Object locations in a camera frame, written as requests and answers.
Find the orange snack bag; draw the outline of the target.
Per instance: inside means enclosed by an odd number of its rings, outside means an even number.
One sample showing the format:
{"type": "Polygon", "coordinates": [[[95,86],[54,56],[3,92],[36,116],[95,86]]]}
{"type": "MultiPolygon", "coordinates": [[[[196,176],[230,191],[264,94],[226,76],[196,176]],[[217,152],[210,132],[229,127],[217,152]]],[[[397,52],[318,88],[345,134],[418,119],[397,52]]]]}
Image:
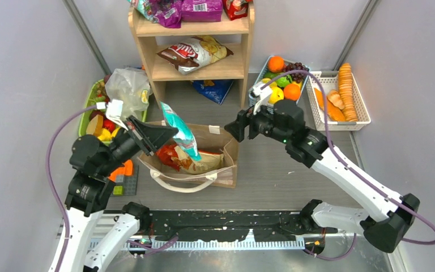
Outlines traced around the orange snack bag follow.
{"type": "Polygon", "coordinates": [[[184,171],[191,175],[203,174],[219,169],[224,161],[221,153],[198,150],[200,161],[192,160],[177,144],[167,144],[157,151],[160,161],[177,172],[184,171]]]}

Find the teal snack bag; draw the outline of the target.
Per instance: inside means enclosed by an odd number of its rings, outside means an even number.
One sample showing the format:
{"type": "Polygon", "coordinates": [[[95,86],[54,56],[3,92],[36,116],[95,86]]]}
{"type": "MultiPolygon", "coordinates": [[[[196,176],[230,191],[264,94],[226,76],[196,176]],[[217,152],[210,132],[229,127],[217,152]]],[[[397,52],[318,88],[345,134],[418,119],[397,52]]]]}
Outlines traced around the teal snack bag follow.
{"type": "Polygon", "coordinates": [[[174,141],[194,161],[200,161],[197,141],[185,121],[166,103],[160,103],[163,117],[168,126],[176,128],[178,132],[173,136],[174,141]]]}

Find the clear plastic bag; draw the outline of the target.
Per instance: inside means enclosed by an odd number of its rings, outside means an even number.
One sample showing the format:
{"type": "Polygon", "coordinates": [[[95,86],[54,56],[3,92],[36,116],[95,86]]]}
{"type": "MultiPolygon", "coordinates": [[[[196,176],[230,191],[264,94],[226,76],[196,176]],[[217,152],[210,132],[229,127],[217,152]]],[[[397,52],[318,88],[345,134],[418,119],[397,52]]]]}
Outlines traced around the clear plastic bag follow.
{"type": "Polygon", "coordinates": [[[152,95],[150,81],[142,69],[127,67],[115,69],[105,84],[106,94],[111,100],[122,100],[122,116],[146,119],[149,96],[152,95]]]}

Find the brown burlap grocery bag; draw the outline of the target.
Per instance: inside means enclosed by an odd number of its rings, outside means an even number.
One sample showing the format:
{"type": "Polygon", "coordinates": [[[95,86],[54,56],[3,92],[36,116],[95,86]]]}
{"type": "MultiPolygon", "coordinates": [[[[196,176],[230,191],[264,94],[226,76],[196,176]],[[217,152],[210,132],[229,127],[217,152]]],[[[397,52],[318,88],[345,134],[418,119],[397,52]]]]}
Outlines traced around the brown burlap grocery bag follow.
{"type": "Polygon", "coordinates": [[[151,178],[163,188],[177,193],[195,193],[209,186],[235,188],[238,142],[222,127],[187,124],[197,142],[200,160],[193,160],[170,140],[156,155],[138,159],[151,178]]]}

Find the Chuba chips bag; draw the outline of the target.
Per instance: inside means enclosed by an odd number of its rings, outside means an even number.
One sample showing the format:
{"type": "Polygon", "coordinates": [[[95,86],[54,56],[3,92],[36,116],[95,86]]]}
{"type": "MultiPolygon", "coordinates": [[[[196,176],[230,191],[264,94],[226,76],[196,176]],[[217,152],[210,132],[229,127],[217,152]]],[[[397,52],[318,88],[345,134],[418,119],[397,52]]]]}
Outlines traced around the Chuba chips bag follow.
{"type": "Polygon", "coordinates": [[[234,52],[210,35],[199,35],[170,45],[156,54],[186,75],[232,56],[234,52]]]}

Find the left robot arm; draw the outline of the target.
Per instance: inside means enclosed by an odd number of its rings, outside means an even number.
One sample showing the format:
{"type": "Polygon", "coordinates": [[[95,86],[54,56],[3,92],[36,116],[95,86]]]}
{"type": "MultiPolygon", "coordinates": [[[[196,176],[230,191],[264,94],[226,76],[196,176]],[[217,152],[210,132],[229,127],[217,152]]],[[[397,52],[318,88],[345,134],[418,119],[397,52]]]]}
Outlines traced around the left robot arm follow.
{"type": "Polygon", "coordinates": [[[50,271],[105,271],[129,238],[149,229],[149,208],[130,202],[98,245],[88,248],[115,187],[111,174],[139,152],[153,155],[177,132],[131,116],[108,145],[94,135],[74,142],[70,164],[76,172],[68,186],[63,232],[50,271]]]}

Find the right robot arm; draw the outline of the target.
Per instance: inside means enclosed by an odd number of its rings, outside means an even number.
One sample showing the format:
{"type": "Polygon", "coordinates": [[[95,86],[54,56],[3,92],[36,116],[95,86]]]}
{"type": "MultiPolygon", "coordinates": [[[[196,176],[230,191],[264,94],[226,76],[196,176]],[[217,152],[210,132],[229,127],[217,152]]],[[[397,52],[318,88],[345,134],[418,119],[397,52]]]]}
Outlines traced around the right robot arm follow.
{"type": "Polygon", "coordinates": [[[238,142],[245,139],[248,128],[248,139],[264,135],[284,143],[293,160],[330,179],[361,206],[353,209],[313,199],[299,214],[298,226],[304,231],[344,230],[392,253],[412,226],[415,217],[411,212],[419,208],[419,199],[411,193],[392,192],[349,161],[324,134],[306,126],[304,112],[294,101],[278,101],[273,113],[265,106],[241,110],[224,128],[238,142]]]}

